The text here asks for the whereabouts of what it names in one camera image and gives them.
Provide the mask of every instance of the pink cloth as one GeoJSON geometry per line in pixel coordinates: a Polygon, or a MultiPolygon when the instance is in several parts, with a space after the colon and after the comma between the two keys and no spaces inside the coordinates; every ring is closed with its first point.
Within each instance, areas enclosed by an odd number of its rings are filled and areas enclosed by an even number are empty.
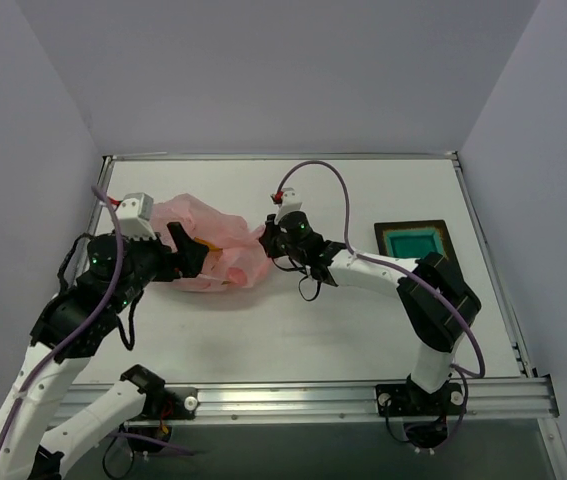
{"type": "Polygon", "coordinates": [[[222,249],[208,254],[198,277],[172,282],[175,288],[190,292],[250,288],[267,275],[272,262],[258,241],[264,225],[250,232],[243,217],[221,213],[189,194],[157,203],[152,210],[152,228],[161,234],[163,243],[176,250],[167,230],[169,222],[181,222],[191,238],[222,249]]]}

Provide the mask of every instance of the pink plastic bag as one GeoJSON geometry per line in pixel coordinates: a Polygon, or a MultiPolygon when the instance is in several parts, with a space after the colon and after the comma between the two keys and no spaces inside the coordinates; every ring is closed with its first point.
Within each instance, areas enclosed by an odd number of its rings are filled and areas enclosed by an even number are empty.
{"type": "Polygon", "coordinates": [[[152,210],[152,228],[161,234],[163,243],[176,250],[167,230],[169,222],[181,222],[191,238],[212,247],[201,274],[175,280],[175,288],[189,292],[249,288],[267,275],[271,261],[258,241],[265,226],[250,232],[243,217],[221,213],[189,194],[157,203],[152,210]]]}

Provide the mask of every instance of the table surface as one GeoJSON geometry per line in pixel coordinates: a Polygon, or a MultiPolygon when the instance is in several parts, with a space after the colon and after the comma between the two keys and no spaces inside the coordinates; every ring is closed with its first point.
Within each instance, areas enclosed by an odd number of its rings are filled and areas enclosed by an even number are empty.
{"type": "MultiPolygon", "coordinates": [[[[274,212],[269,195],[295,165],[290,160],[145,160],[114,164],[108,193],[143,191],[155,202],[190,193],[251,226],[274,212]]],[[[444,219],[468,284],[483,309],[473,331],[488,377],[519,369],[453,164],[448,160],[336,160],[350,191],[350,238],[377,253],[376,222],[444,219]]],[[[344,202],[336,177],[308,166],[288,182],[304,199],[315,231],[342,241],[344,202]]],[[[111,230],[104,210],[97,233],[111,230]]],[[[304,382],[403,379],[418,338],[401,303],[356,288],[324,287],[317,301],[298,293],[297,274],[272,269],[253,289],[185,293],[152,284],[136,311],[136,348],[113,332],[76,383],[113,383],[143,364],[173,383],[304,382]]],[[[457,362],[476,370],[467,340],[457,362]]]]}

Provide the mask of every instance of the gray floor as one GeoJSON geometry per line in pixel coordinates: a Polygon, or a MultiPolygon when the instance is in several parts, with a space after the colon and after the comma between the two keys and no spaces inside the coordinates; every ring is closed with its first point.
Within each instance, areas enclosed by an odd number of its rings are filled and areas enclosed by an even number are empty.
{"type": "MultiPolygon", "coordinates": [[[[390,438],[382,423],[291,426],[182,427],[175,443],[199,450],[194,458],[137,459],[126,479],[303,478],[437,480],[553,479],[537,423],[467,422],[434,456],[416,455],[390,438]]],[[[105,442],[66,477],[107,479],[105,442]]],[[[108,457],[113,474],[125,471],[122,449],[108,457]]]]}

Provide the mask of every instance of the aluminum frame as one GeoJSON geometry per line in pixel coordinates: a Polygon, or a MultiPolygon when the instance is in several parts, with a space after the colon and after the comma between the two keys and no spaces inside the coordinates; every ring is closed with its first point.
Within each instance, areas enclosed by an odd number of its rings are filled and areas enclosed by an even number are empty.
{"type": "MultiPolygon", "coordinates": [[[[466,202],[477,240],[488,269],[499,308],[505,320],[512,348],[519,360],[522,376],[506,379],[470,380],[471,395],[466,419],[510,420],[538,419],[546,450],[554,472],[559,479],[567,479],[567,454],[558,431],[555,418],[558,407],[550,378],[534,378],[531,358],[525,346],[523,334],[514,309],[508,301],[492,260],[489,245],[483,234],[480,221],[474,210],[463,178],[463,171],[455,152],[444,155],[408,154],[306,154],[306,155],[259,155],[259,154],[182,154],[164,152],[104,157],[98,185],[107,189],[116,162],[121,161],[218,161],[218,160],[346,160],[346,159],[410,159],[451,161],[466,202]]],[[[88,232],[94,233],[99,219],[99,206],[95,202],[88,232]]],[[[74,277],[85,267],[85,255],[77,262],[74,277]]],[[[194,387],[198,390],[199,408],[197,417],[190,421],[194,425],[222,424],[292,424],[292,423],[339,423],[378,422],[377,400],[374,387],[380,383],[397,381],[351,381],[309,383],[254,383],[254,384],[169,384],[178,390],[194,387]]],[[[56,413],[53,425],[58,425],[76,414],[111,385],[74,385],[68,391],[56,413]]],[[[391,419],[401,422],[401,418],[391,419]]],[[[158,422],[130,422],[133,425],[158,425],[158,422]]]]}

